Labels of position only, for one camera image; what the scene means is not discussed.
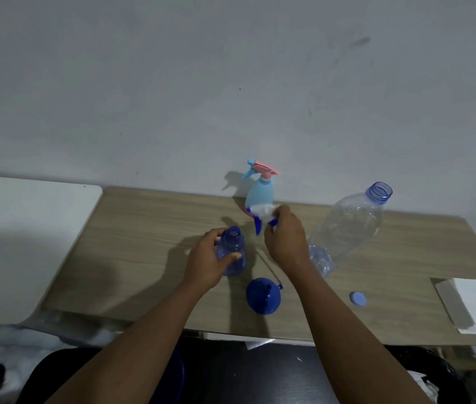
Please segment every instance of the white tabletop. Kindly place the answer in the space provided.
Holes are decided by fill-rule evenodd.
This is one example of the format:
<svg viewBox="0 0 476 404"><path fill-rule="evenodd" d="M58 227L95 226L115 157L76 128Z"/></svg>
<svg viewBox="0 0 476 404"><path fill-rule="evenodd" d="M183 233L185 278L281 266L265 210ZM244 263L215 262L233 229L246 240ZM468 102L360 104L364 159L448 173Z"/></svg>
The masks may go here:
<svg viewBox="0 0 476 404"><path fill-rule="evenodd" d="M101 195L98 186L0 177L0 324L38 307Z"/></svg>

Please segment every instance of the hand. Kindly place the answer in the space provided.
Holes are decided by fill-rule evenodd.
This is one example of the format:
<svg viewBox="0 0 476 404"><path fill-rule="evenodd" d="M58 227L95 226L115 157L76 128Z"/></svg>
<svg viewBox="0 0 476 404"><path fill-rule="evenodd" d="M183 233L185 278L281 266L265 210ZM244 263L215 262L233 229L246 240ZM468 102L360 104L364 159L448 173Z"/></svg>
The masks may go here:
<svg viewBox="0 0 476 404"><path fill-rule="evenodd" d="M273 215L279 217L275 230L269 225L264 230L264 243L273 260L287 276L310 266L309 245L302 222L290 212L288 205L278 207Z"/></svg>
<svg viewBox="0 0 476 404"><path fill-rule="evenodd" d="M197 242L187 258L186 273L183 283L193 286L204 295L219 283L225 268L242 257L239 252L226 255L220 260L215 256L214 246L217 237L223 235L228 228L214 228L209 230Z"/></svg>

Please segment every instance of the clear plastic bottle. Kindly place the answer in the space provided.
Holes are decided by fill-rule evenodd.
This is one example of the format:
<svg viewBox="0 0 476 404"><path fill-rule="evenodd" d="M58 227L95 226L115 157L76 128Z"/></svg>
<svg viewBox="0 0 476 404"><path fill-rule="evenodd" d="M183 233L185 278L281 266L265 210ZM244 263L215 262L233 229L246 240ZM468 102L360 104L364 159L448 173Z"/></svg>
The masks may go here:
<svg viewBox="0 0 476 404"><path fill-rule="evenodd" d="M245 268L245 238L240 229L234 226L226 230L221 236L219 244L215 247L215 255L220 260L225 255L233 252L241 253L242 257L227 266L223 273L224 276L239 275Z"/></svg>
<svg viewBox="0 0 476 404"><path fill-rule="evenodd" d="M376 234L382 224L384 204L392 194L390 186L376 182L365 193L344 197L335 204L308 240L309 257L322 277Z"/></svg>

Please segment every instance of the trash bag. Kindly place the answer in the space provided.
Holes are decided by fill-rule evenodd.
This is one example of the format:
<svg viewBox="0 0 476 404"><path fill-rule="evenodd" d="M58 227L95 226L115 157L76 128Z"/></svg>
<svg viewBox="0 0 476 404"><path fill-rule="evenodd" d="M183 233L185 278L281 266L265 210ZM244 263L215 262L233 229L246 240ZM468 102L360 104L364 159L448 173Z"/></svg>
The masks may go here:
<svg viewBox="0 0 476 404"><path fill-rule="evenodd" d="M419 346L385 348L406 370L426 374L427 380L439 388L438 404L470 404L470 395L462 378L447 361L433 351Z"/></svg>

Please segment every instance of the wooden table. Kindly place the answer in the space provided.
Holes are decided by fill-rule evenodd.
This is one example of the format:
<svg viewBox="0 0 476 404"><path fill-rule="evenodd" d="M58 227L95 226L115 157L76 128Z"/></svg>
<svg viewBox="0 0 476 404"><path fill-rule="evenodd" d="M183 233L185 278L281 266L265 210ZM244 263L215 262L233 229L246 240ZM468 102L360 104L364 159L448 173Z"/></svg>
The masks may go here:
<svg viewBox="0 0 476 404"><path fill-rule="evenodd" d="M270 260L263 236L255 236L254 224L238 202L152 190L105 190L44 305L136 320L181 281L187 251L205 231L238 225L248 245L246 270L223 278L209 291L186 327L312 340L294 287ZM308 234L329 210L291 207ZM281 306L272 315L257 315L245 301L245 287L251 278L276 281L275 276L284 286ZM434 289L435 278L452 277L476 278L476 235L464 219L386 212L378 234L351 253L327 281L384 344L476 344L476 335L457 332ZM367 305L351 305L352 291L363 292Z"/></svg>

